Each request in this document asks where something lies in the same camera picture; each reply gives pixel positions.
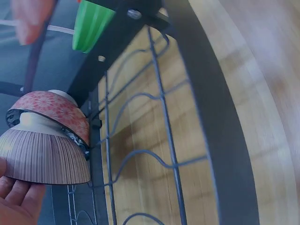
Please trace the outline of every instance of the bowl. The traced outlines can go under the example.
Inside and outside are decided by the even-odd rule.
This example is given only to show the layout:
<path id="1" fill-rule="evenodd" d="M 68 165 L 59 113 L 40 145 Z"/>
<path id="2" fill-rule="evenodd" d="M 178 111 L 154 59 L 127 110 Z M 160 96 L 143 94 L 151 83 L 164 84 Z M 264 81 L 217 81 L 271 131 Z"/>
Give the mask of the bowl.
<path id="1" fill-rule="evenodd" d="M 89 123 L 76 102 L 59 90 L 33 91 L 21 98 L 8 110 L 6 121 L 10 128 L 20 123 L 23 112 L 36 113 L 58 123 L 78 144 L 89 147 Z"/>

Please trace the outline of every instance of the wooden surface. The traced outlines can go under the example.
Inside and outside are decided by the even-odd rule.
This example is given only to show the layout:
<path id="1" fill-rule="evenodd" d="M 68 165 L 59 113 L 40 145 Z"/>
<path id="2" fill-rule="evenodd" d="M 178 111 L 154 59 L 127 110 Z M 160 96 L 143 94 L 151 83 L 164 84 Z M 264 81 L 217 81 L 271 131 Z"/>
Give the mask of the wooden surface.
<path id="1" fill-rule="evenodd" d="M 300 3 L 297 0 L 191 0 L 190 3 L 209 37 L 239 115 L 251 158 L 260 223 L 298 225 Z M 109 83 L 128 52 L 147 46 L 146 31 L 142 30 L 110 69 Z M 157 49 L 162 46 L 163 43 L 158 44 Z M 148 60 L 149 53 L 135 56 L 122 71 L 113 93 Z M 166 89 L 185 79 L 174 40 L 159 62 Z M 99 84 L 101 99 L 104 87 L 102 80 Z M 139 91 L 158 94 L 153 68 L 110 105 L 111 127 L 120 106 Z M 178 160 L 205 154 L 189 86 L 170 94 L 167 103 Z M 125 109 L 111 144 L 113 177 L 122 159 L 133 149 L 149 149 L 170 163 L 160 102 L 146 97 L 133 100 Z M 102 151 L 107 181 L 105 145 Z M 180 174 L 188 223 L 218 224 L 208 162 L 183 167 Z M 139 155 L 132 159 L 114 185 L 114 191 L 119 223 L 139 211 L 157 216 L 166 225 L 180 224 L 173 172 L 150 156 Z M 128 224 L 154 223 L 137 217 Z"/>

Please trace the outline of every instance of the screw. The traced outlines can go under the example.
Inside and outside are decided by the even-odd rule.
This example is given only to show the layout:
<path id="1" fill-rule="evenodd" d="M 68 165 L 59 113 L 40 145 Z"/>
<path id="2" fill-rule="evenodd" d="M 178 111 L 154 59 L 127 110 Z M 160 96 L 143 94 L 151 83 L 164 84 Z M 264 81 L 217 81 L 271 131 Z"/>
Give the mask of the screw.
<path id="1" fill-rule="evenodd" d="M 130 9 L 127 11 L 127 15 L 131 18 L 131 19 L 134 19 L 134 20 L 138 20 L 142 17 L 142 14 L 135 10 L 135 9 Z"/>
<path id="2" fill-rule="evenodd" d="M 99 55 L 98 56 L 98 61 L 99 62 L 104 62 L 105 61 L 105 57 L 103 55 Z"/>

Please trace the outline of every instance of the bowl rim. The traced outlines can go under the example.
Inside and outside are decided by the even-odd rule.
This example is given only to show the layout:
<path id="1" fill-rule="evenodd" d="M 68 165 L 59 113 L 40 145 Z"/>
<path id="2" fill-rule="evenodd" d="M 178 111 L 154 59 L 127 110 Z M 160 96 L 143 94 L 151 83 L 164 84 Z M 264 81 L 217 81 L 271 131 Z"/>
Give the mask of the bowl rim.
<path id="1" fill-rule="evenodd" d="M 46 116 L 46 115 L 44 115 L 44 114 L 42 114 L 42 113 L 39 113 L 39 112 L 30 110 L 30 109 L 22 109 L 22 108 L 13 108 L 13 109 L 11 108 L 11 109 L 9 109 L 9 110 L 6 112 L 5 120 L 6 120 L 7 125 L 8 125 L 10 128 L 12 128 L 12 127 L 15 126 L 15 125 L 11 126 L 11 123 L 8 122 L 8 114 L 9 114 L 10 112 L 12 112 L 12 111 L 19 111 L 19 112 L 20 112 L 19 115 L 21 115 L 21 113 L 27 112 L 27 113 L 36 113 L 36 114 L 38 114 L 38 115 L 40 115 L 40 116 L 46 117 L 47 119 L 50 119 L 51 121 L 58 123 L 58 124 L 61 125 L 64 129 L 66 129 L 66 130 L 70 131 L 72 134 L 74 134 L 74 136 L 76 136 L 78 139 L 80 139 L 80 140 L 82 141 L 82 144 L 85 146 L 86 149 L 89 149 L 89 148 L 90 148 L 89 145 L 84 141 L 83 138 L 81 138 L 79 135 L 77 135 L 72 129 L 70 129 L 70 128 L 67 127 L 66 125 L 64 125 L 64 124 L 62 124 L 62 123 L 60 123 L 60 122 L 58 122 L 57 120 L 52 119 L 52 118 L 49 117 L 49 116 Z"/>

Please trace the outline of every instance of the metal bar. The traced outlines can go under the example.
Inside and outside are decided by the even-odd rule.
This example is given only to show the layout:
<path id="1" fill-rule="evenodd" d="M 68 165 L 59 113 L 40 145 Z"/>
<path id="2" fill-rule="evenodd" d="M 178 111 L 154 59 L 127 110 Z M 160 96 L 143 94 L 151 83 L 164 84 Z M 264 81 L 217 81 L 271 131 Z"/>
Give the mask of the metal bar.
<path id="1" fill-rule="evenodd" d="M 23 95 L 23 86 L 19 84 L 14 83 L 8 83 L 8 82 L 0 82 L 0 93 L 21 97 Z"/>
<path id="2" fill-rule="evenodd" d="M 177 162 L 176 151 L 175 151 L 175 146 L 174 146 L 174 141 L 173 141 L 169 113 L 168 113 L 167 104 L 166 104 L 166 100 L 165 100 L 165 91 L 164 91 L 164 87 L 163 87 L 161 77 L 160 77 L 158 58 L 157 58 L 158 55 L 154 48 L 154 42 L 153 42 L 150 27 L 148 27 L 148 37 L 149 37 L 149 41 L 150 41 L 152 60 L 153 60 L 153 64 L 154 64 L 156 79 L 157 79 L 158 88 L 160 91 L 160 99 L 161 99 L 164 118 L 165 118 L 165 128 L 166 128 L 167 137 L 168 137 L 171 160 L 172 160 L 172 164 L 177 164 L 178 162 Z M 186 209 L 185 209 L 185 205 L 184 205 L 183 192 L 182 192 L 180 173 L 179 173 L 178 167 L 173 168 L 173 174 L 174 174 L 174 178 L 175 178 L 175 186 L 176 186 L 177 199 L 178 199 L 178 204 L 179 204 L 181 224 L 187 225 L 188 224 L 187 215 L 186 215 Z"/>
<path id="3" fill-rule="evenodd" d="M 71 195 L 72 195 L 72 199 L 73 199 L 74 216 L 75 216 L 75 219 L 76 219 L 75 225 L 77 225 L 77 215 L 76 215 L 75 196 L 74 196 L 74 194 L 75 194 L 74 185 L 72 185 L 72 194 Z"/>
<path id="4" fill-rule="evenodd" d="M 28 64 L 27 64 L 27 69 L 26 69 L 26 74 L 25 74 L 25 83 L 24 83 L 24 88 L 23 88 L 23 92 L 25 94 L 32 91 L 34 77 L 36 75 L 37 67 L 38 67 L 39 55 L 41 53 L 42 46 L 43 46 L 43 43 L 44 43 L 45 38 L 46 38 L 48 25 L 50 23 L 52 14 L 55 11 L 55 8 L 56 8 L 56 5 L 57 5 L 58 1 L 59 0 L 54 1 L 54 7 L 52 9 L 52 13 L 51 13 L 50 18 L 44 23 L 44 27 L 42 29 L 41 34 L 39 35 L 37 40 L 30 47 Z"/>
<path id="5" fill-rule="evenodd" d="M 146 24 L 175 38 L 172 26 L 169 23 L 169 18 L 162 13 L 157 13 L 155 16 L 148 16 L 148 18 L 146 18 Z"/>
<path id="6" fill-rule="evenodd" d="M 258 225 L 250 157 L 221 67 L 188 0 L 163 2 L 205 134 L 220 224 Z"/>
<path id="7" fill-rule="evenodd" d="M 93 93 L 90 94 L 91 111 L 98 109 L 98 88 L 96 87 Z M 93 119 L 90 120 L 90 144 L 94 145 L 100 141 L 99 127 L 93 126 Z M 90 175 L 92 185 L 99 185 L 102 187 L 92 190 L 93 207 L 96 211 L 96 224 L 108 225 L 107 206 L 104 190 L 103 165 L 101 145 L 90 150 Z"/>
<path id="8" fill-rule="evenodd" d="M 116 14 L 104 29 L 93 49 L 87 55 L 80 70 L 75 76 L 68 94 L 74 98 L 79 107 L 88 98 L 105 71 L 123 53 L 136 34 L 143 28 L 146 15 L 155 15 L 161 8 L 160 0 L 122 0 Z M 142 13 L 140 19 L 127 16 L 128 9 L 134 8 Z M 105 61 L 99 62 L 98 56 L 104 56 Z"/>
<path id="9" fill-rule="evenodd" d="M 69 190 L 70 185 L 67 185 L 67 200 L 68 200 L 68 204 L 69 204 L 69 215 L 70 215 L 70 224 L 73 225 L 73 221 L 72 221 L 72 212 L 71 212 L 71 201 L 70 201 L 70 193 L 74 193 L 74 190 L 72 190 L 72 192 L 70 192 Z"/>
<path id="10" fill-rule="evenodd" d="M 88 113 L 91 113 L 93 111 L 92 102 L 93 102 L 93 93 L 90 92 L 89 93 L 89 102 L 88 102 Z M 89 123 L 90 123 L 90 143 L 92 143 L 93 142 L 92 133 L 93 133 L 94 128 L 92 126 L 92 121 L 91 120 L 89 121 Z M 94 173 L 93 173 L 92 160 L 90 160 L 90 176 L 91 176 L 91 181 L 93 183 Z M 91 192 L 92 192 L 92 201 L 93 201 L 95 225 L 97 225 L 98 224 L 98 214 L 97 214 L 95 190 L 92 189 Z"/>
<path id="11" fill-rule="evenodd" d="M 109 137 L 109 113 L 108 113 L 108 76 L 107 71 L 105 73 L 105 127 L 106 127 L 106 160 L 108 170 L 108 180 L 112 182 L 112 167 L 111 167 L 111 156 L 110 156 L 110 137 Z M 109 196 L 111 199 L 112 206 L 112 220 L 113 224 L 117 225 L 116 207 L 114 203 L 113 185 L 109 185 Z"/>

